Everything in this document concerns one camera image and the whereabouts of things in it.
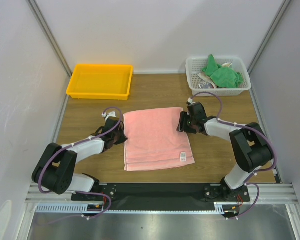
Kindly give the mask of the pink towel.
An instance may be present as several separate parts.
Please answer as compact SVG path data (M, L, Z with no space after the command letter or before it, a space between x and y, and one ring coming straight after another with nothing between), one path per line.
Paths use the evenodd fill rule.
M127 112L124 118L124 170L155 171L195 163L185 132L177 131L181 107Z

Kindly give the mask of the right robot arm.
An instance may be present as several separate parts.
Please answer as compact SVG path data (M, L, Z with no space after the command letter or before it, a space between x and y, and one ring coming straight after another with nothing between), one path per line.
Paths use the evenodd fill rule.
M271 143L258 123L240 125L216 116L208 117L199 102L187 102L187 111L181 112L177 131L218 137L231 143L236 163L219 186L204 191L207 201L218 199L233 202L239 199L247 192L247 181L275 159Z

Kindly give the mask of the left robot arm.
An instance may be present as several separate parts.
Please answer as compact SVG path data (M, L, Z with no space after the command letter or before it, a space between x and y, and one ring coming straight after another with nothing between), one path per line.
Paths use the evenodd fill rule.
M106 118L105 126L88 138L66 145L50 143L32 173L32 181L44 194L72 192L82 193L89 200L97 199L100 195L98 180L87 174L75 173L76 164L123 144L128 139L124 129L121 119L110 116Z

